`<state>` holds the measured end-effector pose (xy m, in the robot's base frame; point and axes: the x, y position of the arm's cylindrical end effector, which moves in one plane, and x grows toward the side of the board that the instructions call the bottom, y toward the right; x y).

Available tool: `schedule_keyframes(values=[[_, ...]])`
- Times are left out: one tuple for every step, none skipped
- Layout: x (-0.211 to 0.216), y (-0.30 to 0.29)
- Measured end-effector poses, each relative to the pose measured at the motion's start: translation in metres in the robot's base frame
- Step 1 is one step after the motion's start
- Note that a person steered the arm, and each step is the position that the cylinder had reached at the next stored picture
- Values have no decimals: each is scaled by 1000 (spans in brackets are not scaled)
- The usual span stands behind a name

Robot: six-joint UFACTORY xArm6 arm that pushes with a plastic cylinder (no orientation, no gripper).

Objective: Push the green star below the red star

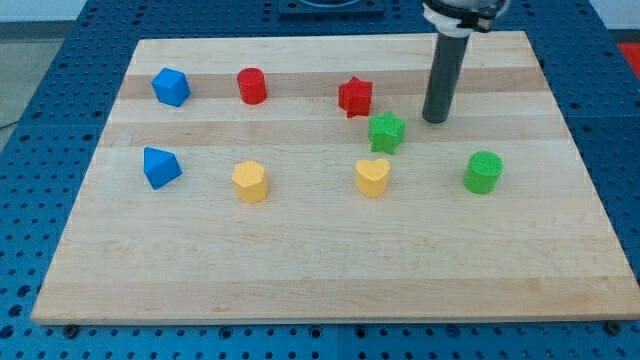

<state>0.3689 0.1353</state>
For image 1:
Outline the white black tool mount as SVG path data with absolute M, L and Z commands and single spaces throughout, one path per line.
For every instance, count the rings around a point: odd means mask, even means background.
M 511 0 L 422 0 L 423 16 L 447 37 L 488 33 L 509 9 Z

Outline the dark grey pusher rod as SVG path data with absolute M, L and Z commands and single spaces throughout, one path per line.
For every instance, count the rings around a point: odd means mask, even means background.
M 448 119 L 469 37 L 437 35 L 422 117 L 439 124 Z

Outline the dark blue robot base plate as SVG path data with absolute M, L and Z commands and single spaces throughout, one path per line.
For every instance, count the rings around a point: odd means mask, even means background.
M 383 15 L 384 0 L 278 0 L 274 2 L 280 18 L 304 16 Z

